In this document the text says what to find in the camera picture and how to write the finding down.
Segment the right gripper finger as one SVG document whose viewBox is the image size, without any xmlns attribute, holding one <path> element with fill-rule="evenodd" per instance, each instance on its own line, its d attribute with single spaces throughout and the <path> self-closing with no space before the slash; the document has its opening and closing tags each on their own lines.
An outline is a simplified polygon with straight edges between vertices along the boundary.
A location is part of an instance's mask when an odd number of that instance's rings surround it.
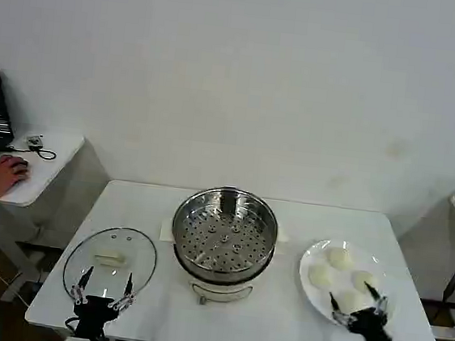
<svg viewBox="0 0 455 341">
<path fill-rule="evenodd" d="M 334 320 L 340 325 L 348 326 L 353 318 L 350 314 L 344 313 L 340 309 L 339 303 L 332 292 L 330 292 L 330 303 L 333 310 L 332 316 L 334 317 Z"/>
<path fill-rule="evenodd" d="M 388 297 L 381 295 L 376 290 L 376 288 L 370 285 L 370 283 L 368 282 L 364 282 L 364 286 L 367 288 L 369 294 L 371 295 L 374 301 L 374 306 L 372 306 L 374 313 L 377 315 L 387 316 L 389 314 Z"/>
</svg>

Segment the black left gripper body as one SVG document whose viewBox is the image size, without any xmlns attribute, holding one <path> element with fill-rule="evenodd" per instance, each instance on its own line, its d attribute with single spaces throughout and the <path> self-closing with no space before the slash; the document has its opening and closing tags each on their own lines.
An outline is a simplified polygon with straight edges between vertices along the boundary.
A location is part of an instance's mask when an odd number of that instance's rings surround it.
<svg viewBox="0 0 455 341">
<path fill-rule="evenodd" d="M 104 325 L 115 320 L 119 311 L 112 298 L 87 296 L 74 303 L 74 314 L 79 319 L 74 329 L 76 336 L 103 339 Z"/>
</svg>

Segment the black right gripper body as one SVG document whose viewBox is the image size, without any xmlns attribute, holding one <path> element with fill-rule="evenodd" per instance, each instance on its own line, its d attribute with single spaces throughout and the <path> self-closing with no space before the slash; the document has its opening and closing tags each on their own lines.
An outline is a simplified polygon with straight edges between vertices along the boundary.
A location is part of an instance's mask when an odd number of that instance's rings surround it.
<svg viewBox="0 0 455 341">
<path fill-rule="evenodd" d="M 354 334 L 362 335 L 365 341 L 392 341 L 385 331 L 388 318 L 382 311 L 363 309 L 350 314 L 347 329 Z"/>
</svg>

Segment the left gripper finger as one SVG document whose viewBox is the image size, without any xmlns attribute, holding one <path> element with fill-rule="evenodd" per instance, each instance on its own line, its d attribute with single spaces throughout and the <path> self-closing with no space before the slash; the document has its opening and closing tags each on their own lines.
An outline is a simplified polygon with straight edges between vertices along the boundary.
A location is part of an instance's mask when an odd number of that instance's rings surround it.
<svg viewBox="0 0 455 341">
<path fill-rule="evenodd" d="M 133 290 L 133 274 L 130 273 L 129 278 L 127 279 L 127 284 L 125 286 L 125 291 L 123 292 L 122 298 L 120 298 L 117 301 L 114 301 L 111 305 L 110 308 L 112 308 L 114 311 L 119 311 L 121 312 L 123 309 L 128 309 L 134 302 L 135 294 Z"/>
<path fill-rule="evenodd" d="M 93 273 L 93 266 L 90 266 L 87 270 L 82 271 L 82 275 L 76 285 L 72 285 L 70 294 L 76 305 L 85 304 L 87 302 L 84 291 L 87 283 Z"/>
</svg>

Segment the person's hand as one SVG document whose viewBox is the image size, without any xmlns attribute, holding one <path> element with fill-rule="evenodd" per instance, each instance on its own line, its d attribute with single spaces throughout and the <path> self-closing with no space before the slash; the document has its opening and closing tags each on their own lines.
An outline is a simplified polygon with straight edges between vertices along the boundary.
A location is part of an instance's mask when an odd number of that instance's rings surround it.
<svg viewBox="0 0 455 341">
<path fill-rule="evenodd" d="M 19 157 L 3 155 L 0 157 L 0 197 L 13 186 L 28 178 L 29 163 Z"/>
</svg>

